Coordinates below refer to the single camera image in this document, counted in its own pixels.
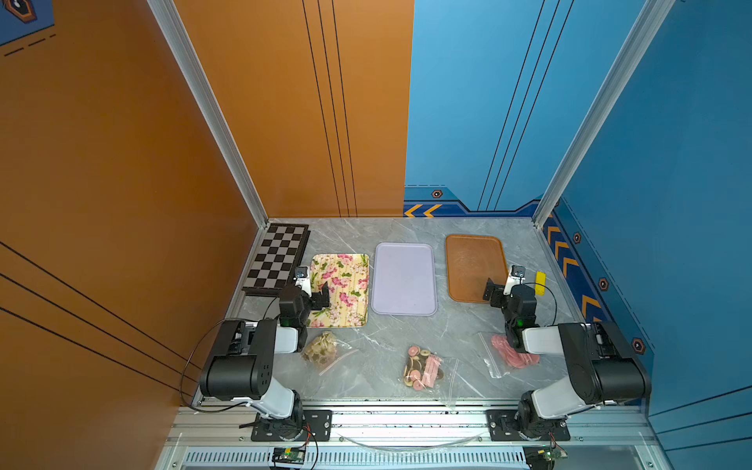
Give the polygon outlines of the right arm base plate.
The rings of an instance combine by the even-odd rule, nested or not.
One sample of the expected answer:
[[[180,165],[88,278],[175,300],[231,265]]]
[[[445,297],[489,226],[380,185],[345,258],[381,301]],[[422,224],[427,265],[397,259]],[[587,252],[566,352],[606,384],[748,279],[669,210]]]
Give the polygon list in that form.
[[[511,409],[486,411],[487,427],[493,442],[556,442],[571,440],[569,428],[562,419],[542,419],[536,415],[521,416]]]

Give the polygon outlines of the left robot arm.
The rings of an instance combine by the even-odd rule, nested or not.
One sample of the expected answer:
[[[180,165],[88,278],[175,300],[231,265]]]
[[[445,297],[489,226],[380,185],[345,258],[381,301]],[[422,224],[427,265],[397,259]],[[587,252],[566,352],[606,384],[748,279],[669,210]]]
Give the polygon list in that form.
[[[278,296],[279,315],[259,321],[225,320],[200,375],[203,397],[229,401],[230,408],[254,409],[257,417],[240,427],[252,429],[254,442],[294,442],[314,438],[329,411],[304,411],[300,394],[273,377],[274,358],[300,353],[307,342],[313,311],[330,306],[327,285],[307,293],[297,285]]]

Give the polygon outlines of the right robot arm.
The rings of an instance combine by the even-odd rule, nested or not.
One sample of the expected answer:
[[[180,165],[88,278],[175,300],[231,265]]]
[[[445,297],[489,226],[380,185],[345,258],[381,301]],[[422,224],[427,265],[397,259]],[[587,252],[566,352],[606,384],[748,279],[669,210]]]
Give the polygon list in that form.
[[[489,279],[483,299],[501,310],[504,335],[493,346],[501,357],[527,365],[536,356],[560,356],[566,376],[528,391],[517,409],[486,413],[494,441],[569,438],[567,419],[609,401],[649,398],[651,379],[619,327],[612,322],[537,323],[538,283],[501,286]]]

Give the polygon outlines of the ziploc bag of beige cookies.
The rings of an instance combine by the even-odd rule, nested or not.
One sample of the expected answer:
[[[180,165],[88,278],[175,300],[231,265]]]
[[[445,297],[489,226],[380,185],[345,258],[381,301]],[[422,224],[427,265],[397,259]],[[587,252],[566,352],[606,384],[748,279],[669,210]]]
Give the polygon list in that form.
[[[357,353],[358,349],[339,339],[331,331],[325,331],[305,346],[302,357],[321,376]]]

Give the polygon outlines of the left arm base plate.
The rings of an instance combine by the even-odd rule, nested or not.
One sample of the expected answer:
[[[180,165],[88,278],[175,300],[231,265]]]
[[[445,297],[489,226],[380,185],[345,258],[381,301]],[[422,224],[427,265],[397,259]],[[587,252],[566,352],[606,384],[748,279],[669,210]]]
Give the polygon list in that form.
[[[330,409],[303,409],[289,418],[258,418],[253,423],[254,443],[305,442],[315,439],[319,444],[330,440],[333,412]]]

